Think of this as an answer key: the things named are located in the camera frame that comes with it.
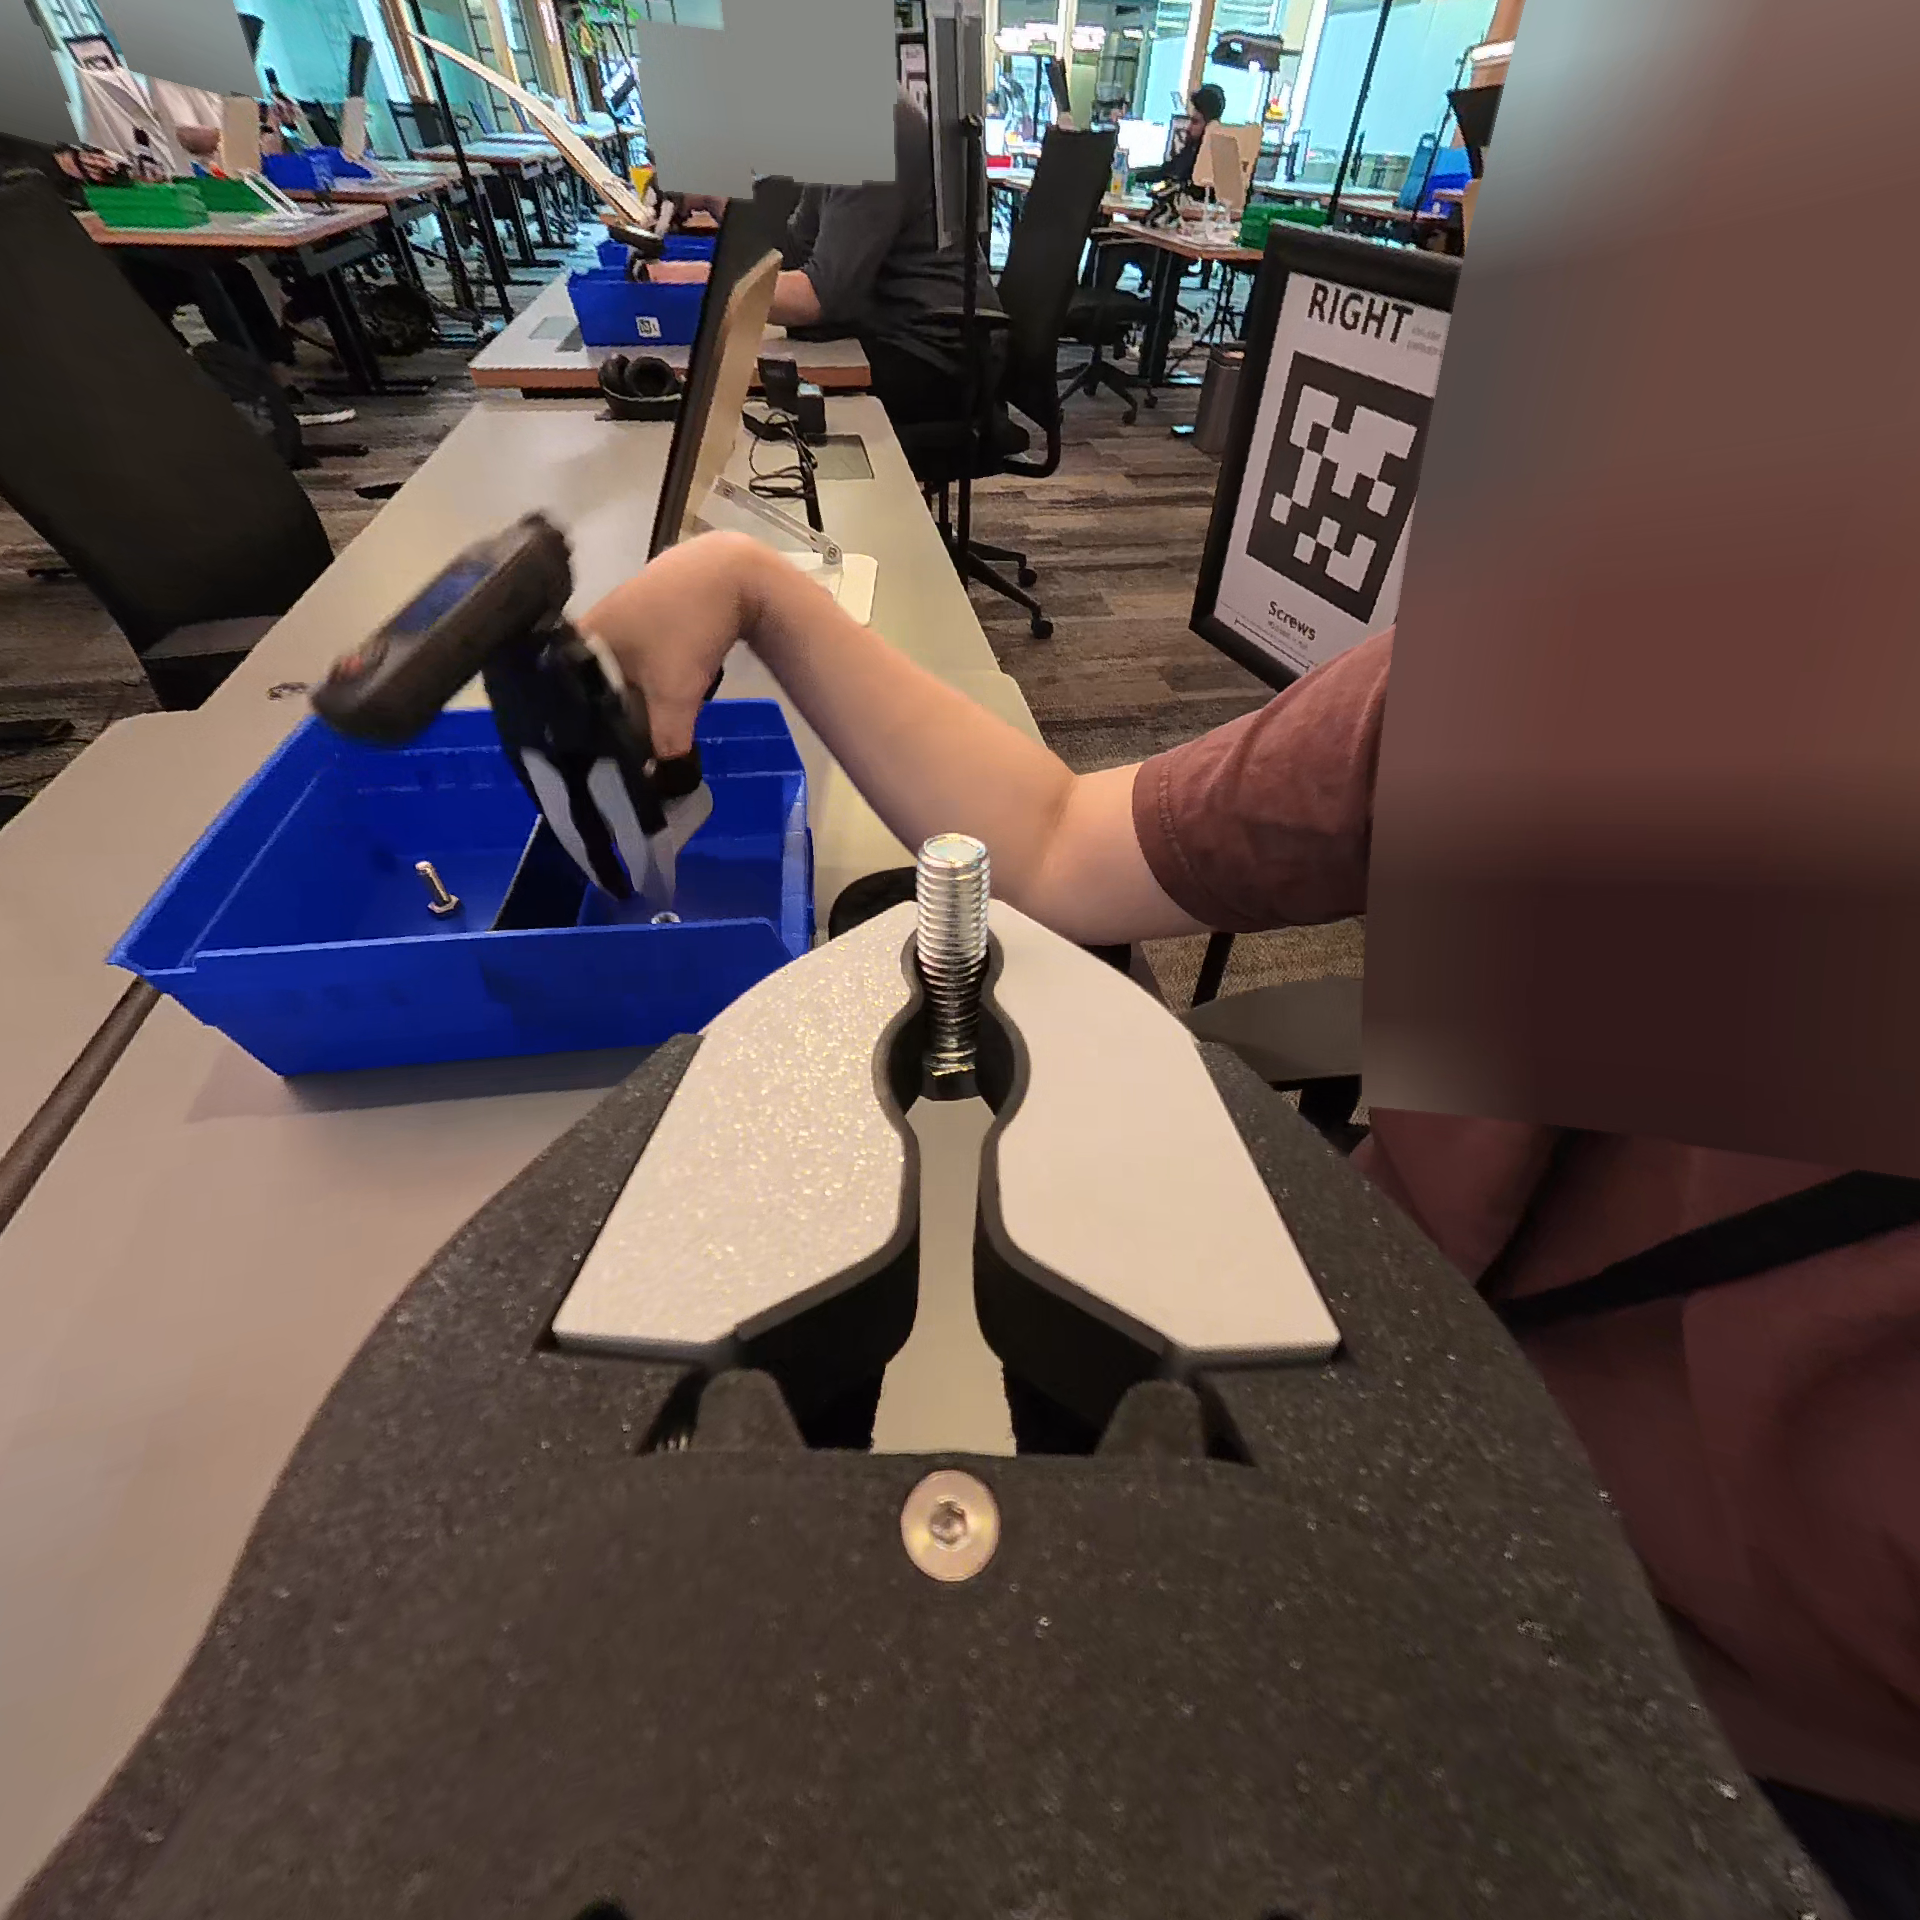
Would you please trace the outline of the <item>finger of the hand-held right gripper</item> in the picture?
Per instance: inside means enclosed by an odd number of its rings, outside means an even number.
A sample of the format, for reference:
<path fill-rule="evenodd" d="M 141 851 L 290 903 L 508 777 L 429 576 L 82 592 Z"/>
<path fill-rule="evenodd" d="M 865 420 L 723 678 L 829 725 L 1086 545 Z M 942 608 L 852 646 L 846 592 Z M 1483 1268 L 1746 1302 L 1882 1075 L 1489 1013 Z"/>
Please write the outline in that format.
<path fill-rule="evenodd" d="M 696 783 L 686 795 L 662 801 L 662 824 L 642 837 L 640 899 L 649 911 L 659 908 L 676 910 L 682 854 L 712 813 L 713 793 L 709 783 Z"/>
<path fill-rule="evenodd" d="M 642 805 L 654 797 L 618 749 L 516 747 L 514 771 L 563 852 L 604 895 L 637 899 L 654 868 Z"/>

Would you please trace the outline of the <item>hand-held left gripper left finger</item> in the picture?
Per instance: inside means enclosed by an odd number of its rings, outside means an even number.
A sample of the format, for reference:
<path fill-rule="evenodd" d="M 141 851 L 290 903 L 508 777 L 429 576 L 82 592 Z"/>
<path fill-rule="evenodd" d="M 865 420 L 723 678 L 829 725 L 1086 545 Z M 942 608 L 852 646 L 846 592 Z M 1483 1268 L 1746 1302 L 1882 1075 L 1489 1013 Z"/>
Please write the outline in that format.
<path fill-rule="evenodd" d="M 883 1045 L 912 1013 L 898 903 L 716 1015 L 550 1325 L 558 1347 L 721 1359 L 873 1268 L 920 1211 Z"/>

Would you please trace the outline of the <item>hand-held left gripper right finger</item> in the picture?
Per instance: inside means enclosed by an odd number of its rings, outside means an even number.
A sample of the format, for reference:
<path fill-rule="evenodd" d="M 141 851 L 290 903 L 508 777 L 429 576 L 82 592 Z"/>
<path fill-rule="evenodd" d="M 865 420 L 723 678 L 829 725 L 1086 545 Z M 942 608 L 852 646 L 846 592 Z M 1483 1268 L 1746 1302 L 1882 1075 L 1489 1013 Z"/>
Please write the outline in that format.
<path fill-rule="evenodd" d="M 984 1147 L 981 1225 L 1019 1302 L 1117 1332 L 1161 1369 L 1325 1359 L 1337 1321 L 1194 1032 L 1009 903 L 984 991 L 1013 1086 Z"/>

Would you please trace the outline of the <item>blue plastic bin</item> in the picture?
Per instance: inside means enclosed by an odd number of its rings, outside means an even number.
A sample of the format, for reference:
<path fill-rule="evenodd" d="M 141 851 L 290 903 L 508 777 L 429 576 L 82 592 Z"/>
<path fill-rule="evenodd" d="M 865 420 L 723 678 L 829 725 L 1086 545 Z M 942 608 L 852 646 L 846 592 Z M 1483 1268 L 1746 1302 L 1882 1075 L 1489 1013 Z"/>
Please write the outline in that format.
<path fill-rule="evenodd" d="M 705 308 L 705 281 L 661 281 L 662 262 L 709 267 L 717 230 L 672 230 L 661 241 L 630 247 L 618 237 L 598 244 L 596 262 L 566 273 L 582 344 L 588 347 L 692 347 Z"/>
<path fill-rule="evenodd" d="M 488 709 L 404 749 L 308 717 L 180 860 L 109 963 L 276 1075 L 625 1048 L 697 1032 L 814 931 L 803 755 L 765 699 L 696 732 L 712 819 L 680 926 L 596 894 L 522 789 Z M 434 920 L 414 873 L 465 900 Z"/>

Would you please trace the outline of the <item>person's right forearm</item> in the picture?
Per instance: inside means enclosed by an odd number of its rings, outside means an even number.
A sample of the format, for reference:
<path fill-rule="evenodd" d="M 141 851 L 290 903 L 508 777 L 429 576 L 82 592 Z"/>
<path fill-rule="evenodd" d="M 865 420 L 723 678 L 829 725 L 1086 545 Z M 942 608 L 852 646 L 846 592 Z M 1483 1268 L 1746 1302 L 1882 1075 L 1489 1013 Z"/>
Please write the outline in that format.
<path fill-rule="evenodd" d="M 995 899 L 1084 945 L 1202 931 L 1145 861 L 1136 763 L 1077 775 L 856 623 L 790 564 L 768 560 L 753 577 L 740 638 L 904 846 L 942 832 L 976 839 Z"/>

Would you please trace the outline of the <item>person's right hand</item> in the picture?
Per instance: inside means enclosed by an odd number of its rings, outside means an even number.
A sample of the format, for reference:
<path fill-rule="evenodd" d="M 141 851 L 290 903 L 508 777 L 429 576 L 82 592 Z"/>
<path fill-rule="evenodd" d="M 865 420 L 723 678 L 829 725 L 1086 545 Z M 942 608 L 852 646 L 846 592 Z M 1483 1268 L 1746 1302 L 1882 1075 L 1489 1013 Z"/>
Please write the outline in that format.
<path fill-rule="evenodd" d="M 690 756 L 699 709 L 725 657 L 754 635 L 763 590 L 782 574 L 754 540 L 712 533 L 662 551 L 588 608 L 582 638 L 645 709 L 657 756 Z"/>

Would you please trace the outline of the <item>wooden document stand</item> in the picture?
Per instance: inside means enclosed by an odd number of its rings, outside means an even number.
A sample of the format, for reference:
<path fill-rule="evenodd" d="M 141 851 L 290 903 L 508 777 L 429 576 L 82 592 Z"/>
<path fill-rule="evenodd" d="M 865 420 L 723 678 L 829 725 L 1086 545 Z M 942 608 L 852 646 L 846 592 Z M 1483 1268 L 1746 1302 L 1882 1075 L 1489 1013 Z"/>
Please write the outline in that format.
<path fill-rule="evenodd" d="M 721 497 L 790 541 L 796 549 L 787 552 L 789 566 L 825 588 L 841 609 L 867 625 L 873 620 L 877 563 L 846 551 L 829 534 L 756 495 L 748 483 L 729 478 L 797 199 L 797 181 L 768 176 L 756 181 L 749 196 L 734 199 L 721 222 L 648 556 L 654 560 L 699 533 L 706 510 Z"/>

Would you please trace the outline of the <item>black office chair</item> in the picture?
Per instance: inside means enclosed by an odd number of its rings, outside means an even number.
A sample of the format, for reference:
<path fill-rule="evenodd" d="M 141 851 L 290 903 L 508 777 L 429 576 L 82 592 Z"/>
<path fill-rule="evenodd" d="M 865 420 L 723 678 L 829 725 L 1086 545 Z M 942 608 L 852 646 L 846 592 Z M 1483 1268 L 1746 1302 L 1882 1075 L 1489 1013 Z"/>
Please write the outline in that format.
<path fill-rule="evenodd" d="M 972 486 L 1000 475 L 1049 478 L 1064 459 L 1058 349 L 1116 147 L 1108 127 L 1046 132 L 997 279 L 1000 310 L 962 305 L 961 411 L 898 429 L 923 497 L 940 510 L 956 574 L 1019 606 L 1038 640 L 1052 635 L 1052 622 L 1029 590 L 1035 571 L 1022 552 L 974 540 Z"/>
<path fill-rule="evenodd" d="M 334 563 L 323 519 L 44 179 L 2 241 L 5 500 L 194 711 Z"/>

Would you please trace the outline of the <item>black framed marker sign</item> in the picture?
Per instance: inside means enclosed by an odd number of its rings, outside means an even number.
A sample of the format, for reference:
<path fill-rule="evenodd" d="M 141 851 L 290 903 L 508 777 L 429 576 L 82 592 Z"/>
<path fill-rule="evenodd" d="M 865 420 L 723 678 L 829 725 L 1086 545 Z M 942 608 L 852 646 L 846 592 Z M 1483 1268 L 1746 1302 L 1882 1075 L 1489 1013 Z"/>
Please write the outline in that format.
<path fill-rule="evenodd" d="M 1397 620 L 1457 284 L 1446 255 L 1267 236 L 1192 630 L 1270 688 Z"/>

